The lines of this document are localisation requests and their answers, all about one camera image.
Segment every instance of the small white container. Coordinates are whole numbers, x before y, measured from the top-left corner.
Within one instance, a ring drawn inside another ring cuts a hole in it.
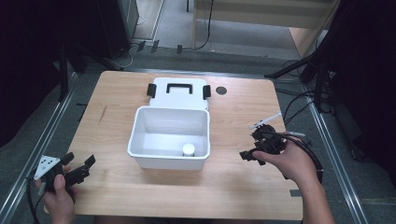
[[[160,82],[164,83],[191,83],[195,78],[161,78]],[[192,89],[201,89],[193,85]],[[161,88],[157,87],[156,100],[162,99],[158,97],[162,94]],[[179,94],[173,94],[175,98],[182,95],[182,99],[189,101],[182,91]],[[142,168],[149,169],[174,169],[174,170],[202,170],[205,160],[210,155],[209,141],[209,124],[210,117],[207,109],[207,101],[203,104],[200,102],[201,108],[196,105],[194,108],[183,108],[183,100],[174,99],[167,102],[178,102],[178,104],[166,107],[163,101],[159,106],[155,105],[155,101],[150,100],[150,105],[144,105],[137,109],[134,117],[134,127],[128,145],[128,153],[135,158]]]

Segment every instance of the bin lid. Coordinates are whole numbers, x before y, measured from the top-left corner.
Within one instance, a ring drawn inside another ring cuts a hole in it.
[[[153,84],[156,88],[149,100],[150,106],[180,109],[209,107],[206,97],[210,96],[210,86],[201,78],[156,77]]]

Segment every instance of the gray floor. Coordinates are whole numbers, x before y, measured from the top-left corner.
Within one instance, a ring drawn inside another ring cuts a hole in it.
[[[165,0],[136,0],[139,20],[134,33],[135,39],[153,40],[157,32]]]
[[[191,17],[191,13],[189,14],[185,9],[185,1],[166,1],[155,35],[155,39],[160,39],[160,46],[167,48],[175,48],[177,44],[182,44],[186,47],[190,46],[191,36],[189,35],[191,32],[188,21],[177,18],[178,16]],[[204,28],[205,22],[202,21],[201,25]],[[149,47],[141,52],[132,50],[133,63],[125,70],[160,69],[175,70],[176,72],[188,71],[188,73],[194,71],[193,73],[202,75],[205,72],[215,72],[222,76],[263,78],[262,75],[271,74],[288,64],[288,60],[298,59],[297,50],[293,48],[291,36],[287,29],[267,27],[268,30],[265,32],[267,37],[262,41],[262,34],[254,35],[253,31],[226,33],[229,32],[227,31],[228,29],[243,29],[242,27],[233,27],[234,25],[239,26],[240,24],[219,23],[219,27],[214,25],[213,36],[210,39],[211,45],[209,44],[208,49],[205,49],[204,52],[186,50],[182,54],[177,55],[175,49],[159,49],[156,53],[150,53]],[[219,30],[216,34],[217,29],[224,29],[225,27],[227,27],[226,30]],[[221,34],[226,34],[229,37],[228,42],[223,40],[223,37],[220,36]],[[246,41],[250,37],[257,42]],[[117,62],[128,64],[130,60],[130,56],[125,54]],[[78,119],[84,110],[84,106],[77,104],[87,104],[89,102],[97,78],[105,70],[98,63],[89,59],[87,59],[87,62],[89,68],[86,74],[78,75],[76,90],[49,144],[46,146],[46,155],[62,157],[67,151],[78,127]],[[279,89],[304,91],[303,86],[295,76],[286,75],[275,80],[275,84]],[[2,164],[0,166],[0,202],[6,201],[9,191],[21,173],[24,164],[28,161],[30,153],[35,149],[35,144],[40,134],[45,129],[52,112],[57,106],[58,94],[59,88],[56,88],[26,121],[18,135],[9,144],[0,148],[0,163]],[[281,109],[284,111],[293,96],[280,92],[277,96]],[[293,114],[304,105],[306,105],[305,99],[297,101],[293,104],[289,114]],[[375,163],[354,161],[350,156],[349,146],[336,118],[331,114],[323,114],[322,116],[326,120],[327,128],[332,134],[337,152],[346,168],[347,176],[350,178],[354,190],[359,196],[362,209],[367,216],[367,222],[363,221],[362,223],[396,223],[396,214],[394,213],[396,208],[396,190],[390,184],[387,174]],[[311,137],[313,150],[315,150],[325,167],[323,186],[326,189],[334,217],[337,223],[354,223],[345,193],[340,187],[340,182],[334,172],[334,167],[329,159],[329,154],[325,149],[312,113],[308,109],[305,110],[304,113],[297,116],[287,126],[287,129],[306,133]],[[50,223],[49,217],[40,209],[39,217],[42,223]],[[153,223],[160,222],[157,219],[151,221]],[[10,223],[30,222],[32,222],[32,219],[28,213],[26,199],[23,196]],[[92,217],[78,216],[77,223],[92,223]],[[191,223],[191,220],[185,220],[184,223]],[[265,223],[299,222],[265,220]]]

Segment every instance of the black cable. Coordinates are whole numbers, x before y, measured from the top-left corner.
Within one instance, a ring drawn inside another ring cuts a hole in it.
[[[290,101],[290,103],[289,103],[288,106],[286,107],[285,113],[283,113],[283,120],[285,120],[286,115],[287,115],[287,113],[288,113],[288,111],[289,111],[289,109],[290,109],[291,104],[292,104],[294,101],[296,101],[298,98],[300,98],[300,97],[302,97],[302,96],[308,94],[309,92],[314,92],[314,91],[305,91],[305,92],[302,92],[302,93],[298,94],[296,97],[294,97],[294,99],[292,99],[292,100]]]
[[[275,90],[276,90],[277,92],[284,93],[284,94],[287,94],[287,95],[294,95],[294,96],[296,96],[296,95],[302,95],[302,96],[306,96],[306,97],[311,97],[311,96],[312,96],[312,94],[301,93],[301,92],[299,92],[299,91],[289,91],[289,90],[283,90],[283,89],[280,89],[280,88],[275,88]]]
[[[297,136],[291,133],[284,133],[286,136],[290,136],[290,137],[296,137],[298,139],[300,139],[301,143],[304,144],[305,147],[309,148],[308,143],[305,142],[305,140],[301,137],[301,136]]]
[[[44,195],[46,195],[47,192],[44,192],[43,195],[38,199],[37,203],[35,203],[35,214],[37,214],[37,207],[38,204],[41,202],[41,200],[44,198]]]
[[[320,78],[321,81],[317,81],[317,86],[315,86],[313,89],[315,89],[315,106],[318,110],[319,113],[332,113],[332,88],[330,87],[330,82],[332,80],[332,75],[331,73],[326,70],[324,66],[321,66],[319,68],[320,73],[322,74],[321,76],[317,76],[317,78]],[[329,109],[324,109],[323,104],[327,104],[330,106]]]
[[[292,115],[290,118],[286,119],[285,125],[289,124],[291,122],[292,119],[294,119],[297,115],[301,114],[309,105],[311,105],[312,103],[314,103],[313,101],[309,102],[308,104],[306,104],[303,108],[301,108],[300,110],[298,110],[294,115]]]
[[[35,224],[40,224],[37,218],[37,214],[35,212],[35,207],[33,206],[33,200],[32,200],[32,192],[30,189],[30,183],[33,181],[33,178],[31,175],[27,177],[27,184],[26,184],[26,196],[27,196],[27,202],[29,203],[29,208],[30,212],[32,214],[33,220]]]
[[[287,67],[287,66],[286,66],[287,63],[291,63],[291,62],[297,63],[297,62],[299,62],[299,60],[288,60],[288,61],[285,61],[285,62],[282,64],[282,69],[285,68],[285,67]],[[301,68],[301,67],[295,69],[295,70],[297,71],[297,74],[292,74],[291,71],[288,72],[287,74],[290,75],[291,77],[298,77],[298,76],[301,75],[301,72],[300,72],[300,70],[299,70],[300,68]]]
[[[213,3],[214,2],[215,2],[215,0],[212,0],[212,2],[210,4],[209,21],[207,23],[207,37],[206,37],[205,43],[201,47],[198,47],[198,48],[195,48],[195,49],[192,49],[192,48],[186,48],[186,49],[200,50],[207,44],[207,41],[209,41],[209,37],[210,37],[210,22],[212,21],[212,12],[213,12]]]

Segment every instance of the human hand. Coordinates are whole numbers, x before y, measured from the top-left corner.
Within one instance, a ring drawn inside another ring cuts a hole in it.
[[[70,167],[64,167],[64,171],[70,171]],[[75,206],[73,199],[65,189],[66,181],[63,175],[56,175],[53,186],[55,192],[46,192],[43,197],[44,205],[49,211],[53,224],[69,224],[75,219]],[[40,188],[41,181],[37,180],[35,186]]]
[[[279,155],[272,155],[259,150],[254,151],[252,155],[258,160],[273,164],[284,176],[296,182],[300,187],[304,184],[318,182],[315,164],[311,158],[289,140],[284,151]]]

